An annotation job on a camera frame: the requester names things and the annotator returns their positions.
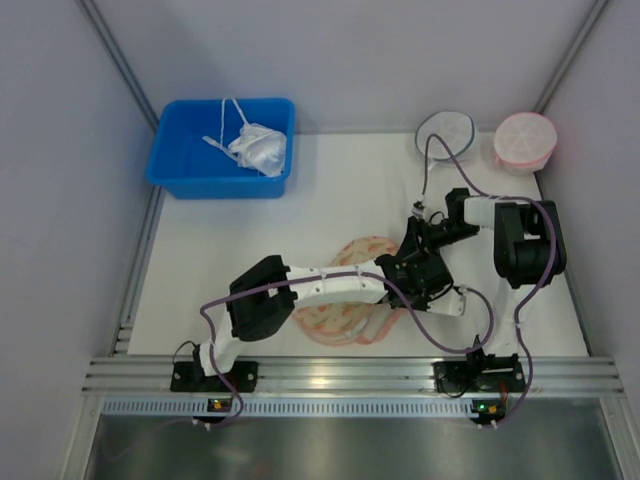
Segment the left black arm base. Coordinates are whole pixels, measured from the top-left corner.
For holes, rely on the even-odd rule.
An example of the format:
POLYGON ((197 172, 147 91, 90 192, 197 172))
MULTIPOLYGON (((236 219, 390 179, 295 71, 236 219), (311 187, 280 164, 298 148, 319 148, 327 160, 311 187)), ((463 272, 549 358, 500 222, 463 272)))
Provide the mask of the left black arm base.
POLYGON ((230 384, 227 386, 217 374, 206 377, 199 357, 195 356, 193 360, 174 363, 169 389, 174 393, 230 393, 234 388, 239 393, 252 393, 257 385, 258 367, 257 362, 237 361, 223 375, 230 384))

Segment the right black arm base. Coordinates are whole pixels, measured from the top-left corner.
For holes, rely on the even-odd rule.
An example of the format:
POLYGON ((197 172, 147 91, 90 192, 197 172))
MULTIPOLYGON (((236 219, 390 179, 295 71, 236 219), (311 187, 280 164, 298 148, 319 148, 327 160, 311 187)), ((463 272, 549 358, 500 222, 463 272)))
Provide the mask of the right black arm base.
POLYGON ((436 362, 436 391, 451 398, 464 394, 522 393, 525 375, 517 357, 496 357, 473 364, 469 360, 436 362))

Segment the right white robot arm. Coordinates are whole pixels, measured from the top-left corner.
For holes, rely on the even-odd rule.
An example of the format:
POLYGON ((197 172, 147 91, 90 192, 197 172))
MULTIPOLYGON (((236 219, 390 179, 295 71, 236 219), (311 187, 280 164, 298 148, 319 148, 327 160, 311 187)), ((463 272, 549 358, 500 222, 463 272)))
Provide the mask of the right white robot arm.
POLYGON ((445 196, 447 214, 435 223, 414 204, 389 278, 416 310, 425 311, 456 287, 440 250, 493 231, 493 262, 500 277, 492 312, 498 326, 513 322, 513 338, 524 347, 523 316, 528 304, 567 262, 557 208, 552 201, 525 197, 473 196, 455 188, 445 196))

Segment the pink floral laundry bag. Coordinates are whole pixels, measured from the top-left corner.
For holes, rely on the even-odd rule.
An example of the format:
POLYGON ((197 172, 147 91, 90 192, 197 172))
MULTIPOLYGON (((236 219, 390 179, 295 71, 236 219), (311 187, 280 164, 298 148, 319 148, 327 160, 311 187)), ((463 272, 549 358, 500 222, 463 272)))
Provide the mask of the pink floral laundry bag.
MULTIPOLYGON (((395 254, 398 245, 380 236, 360 237, 351 241, 334 257, 331 266, 365 262, 383 254, 395 254)), ((342 347, 381 342, 395 323, 406 313, 404 308, 387 305, 343 302, 295 310, 291 318, 313 342, 342 347)))

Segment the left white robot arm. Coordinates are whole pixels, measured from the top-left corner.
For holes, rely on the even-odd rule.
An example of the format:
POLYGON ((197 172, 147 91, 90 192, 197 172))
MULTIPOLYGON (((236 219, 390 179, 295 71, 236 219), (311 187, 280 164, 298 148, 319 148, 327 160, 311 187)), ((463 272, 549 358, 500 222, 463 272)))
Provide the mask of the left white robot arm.
POLYGON ((465 310, 442 257, 424 252, 325 268, 294 267, 270 255, 234 280, 229 292, 201 308, 211 336, 196 347, 194 362, 205 378, 229 372, 246 344, 274 336, 305 307, 383 303, 449 316, 465 310))

